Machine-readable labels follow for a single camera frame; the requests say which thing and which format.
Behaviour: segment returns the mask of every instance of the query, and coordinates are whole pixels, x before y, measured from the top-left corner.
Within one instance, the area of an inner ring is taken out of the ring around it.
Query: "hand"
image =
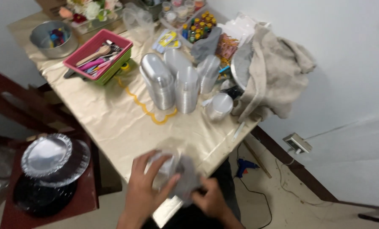
[[[206,179],[204,177],[201,177],[201,182],[207,193],[202,196],[197,191],[192,192],[192,200],[194,201],[195,205],[198,206],[208,217],[222,219],[228,213],[230,214],[231,210],[226,205],[217,179]]]
[[[171,156],[161,156],[151,164],[147,173],[144,174],[147,161],[156,153],[157,151],[153,150],[133,160],[126,195],[126,206],[120,217],[118,228],[140,228],[146,219],[167,199],[168,194],[180,178],[180,175],[176,174],[161,191],[152,189],[158,170],[166,160],[171,158]]]

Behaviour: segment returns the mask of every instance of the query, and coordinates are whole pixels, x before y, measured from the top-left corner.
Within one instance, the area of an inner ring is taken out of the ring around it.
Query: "pink plastic tray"
[[[114,34],[107,29],[102,29],[95,36],[89,39],[84,45],[77,49],[73,54],[71,54],[67,59],[65,59],[63,61],[64,65],[88,79],[99,79],[111,67],[111,65],[105,67],[105,69],[103,69],[101,73],[95,77],[85,73],[84,71],[79,70],[75,65],[80,60],[83,60],[89,55],[95,53],[96,50],[98,50],[102,46],[102,43],[106,42],[106,40],[110,40],[120,48],[123,48],[123,50],[113,59],[112,63],[115,63],[128,49],[130,49],[133,46],[133,42],[131,42],[130,40],[125,39],[117,34]]]

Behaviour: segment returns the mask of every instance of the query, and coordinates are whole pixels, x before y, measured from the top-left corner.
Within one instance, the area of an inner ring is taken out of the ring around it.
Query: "wall socket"
[[[297,154],[309,153],[312,150],[312,146],[304,141],[298,134],[293,133],[283,140],[295,150]]]

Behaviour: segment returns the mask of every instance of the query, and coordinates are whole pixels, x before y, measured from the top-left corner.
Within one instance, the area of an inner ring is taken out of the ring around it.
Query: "beige cloth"
[[[250,78],[232,114],[243,122],[249,115],[262,120],[272,114],[285,119],[294,102],[308,86],[306,73],[315,68],[314,59],[301,45],[276,37],[262,25],[253,37]]]
[[[64,104],[85,128],[115,169],[126,181],[130,178],[133,159],[154,148],[176,148],[178,152],[190,156],[197,171],[209,176],[223,162],[234,147],[258,124],[247,118],[245,127],[232,141],[239,127],[235,117],[226,117],[220,123],[211,123],[205,115],[202,101],[211,95],[201,95],[196,110],[183,115],[177,113],[166,124],[156,125],[142,108],[133,101],[126,90],[111,80],[105,86],[94,82],[84,82],[79,77],[64,79],[68,70],[62,60],[48,60],[28,40],[31,30],[47,20],[42,13],[24,18],[9,26],[17,42],[24,47],[29,58],[36,63],[44,78],[54,89]],[[151,41],[143,45],[137,43],[125,32],[121,36],[133,40],[132,59],[140,63],[141,57],[153,52]],[[190,56],[188,49],[182,49]],[[158,110],[146,90],[138,69],[131,72],[129,91],[155,113],[158,120],[174,109]],[[154,213],[153,218],[162,227],[181,207],[177,198],[166,200]]]

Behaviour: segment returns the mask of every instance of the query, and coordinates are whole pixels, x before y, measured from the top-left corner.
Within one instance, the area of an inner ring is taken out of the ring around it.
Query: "stick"
[[[258,158],[257,154],[254,152],[254,150],[250,147],[250,145],[245,141],[243,140],[243,143],[244,145],[246,146],[246,148],[250,151],[250,153],[253,155],[253,157],[256,159],[257,161],[257,164],[260,166],[260,168],[267,174],[268,178],[271,179],[271,175],[270,173],[267,171],[266,167],[264,166],[264,164],[261,162],[261,160]]]

